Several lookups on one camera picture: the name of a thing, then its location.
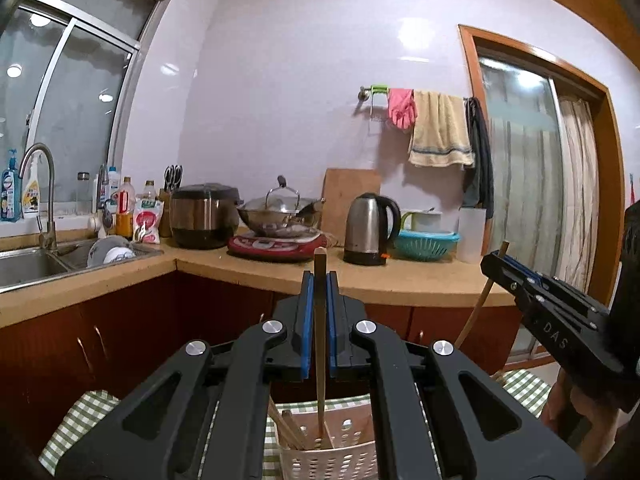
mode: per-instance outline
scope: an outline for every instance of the blue soap bottle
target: blue soap bottle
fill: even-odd
[[[9,168],[2,172],[0,188],[0,221],[16,222],[20,218],[20,178],[15,169],[15,153],[9,150]]]

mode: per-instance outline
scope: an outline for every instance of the silver bolt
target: silver bolt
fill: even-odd
[[[262,329],[267,334],[277,334],[280,330],[282,330],[282,323],[277,319],[270,319],[264,322],[264,324],[262,325]]]
[[[356,323],[356,330],[363,334],[371,334],[376,331],[376,324],[368,319]]]
[[[433,351],[438,355],[451,355],[453,354],[453,345],[449,341],[441,339],[433,344]]]
[[[206,349],[207,345],[202,341],[191,341],[190,343],[187,343],[185,351],[189,355],[202,355]]]

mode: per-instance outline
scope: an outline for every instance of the electric kettle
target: electric kettle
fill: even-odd
[[[386,210],[393,227],[388,232]],[[384,265],[386,250],[400,232],[400,208],[386,196],[364,193],[351,202],[344,238],[344,261],[357,265]]]

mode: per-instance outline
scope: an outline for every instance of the kitchen sink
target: kitchen sink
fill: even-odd
[[[89,251],[95,242],[96,240],[92,239],[61,243],[53,251],[27,248],[0,253],[0,293],[125,263],[114,262],[97,267],[87,267]],[[132,259],[137,260],[162,254],[159,249],[152,249],[141,244],[131,244],[130,246],[136,253],[136,257]]]

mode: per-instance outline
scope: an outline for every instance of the wooden door frame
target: wooden door frame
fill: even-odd
[[[482,85],[482,72],[477,46],[515,56],[535,63],[546,70],[559,73],[597,95],[587,99],[593,118],[593,131],[598,157],[598,233],[593,272],[588,295],[603,304],[609,304],[618,274],[618,262],[622,248],[625,215],[625,184],[622,148],[618,122],[611,102],[609,89],[582,70],[552,54],[527,43],[495,34],[481,28],[459,25],[462,45],[465,49],[473,95],[478,98],[482,113],[487,118],[486,95]],[[488,244],[490,221],[485,226],[484,243]]]

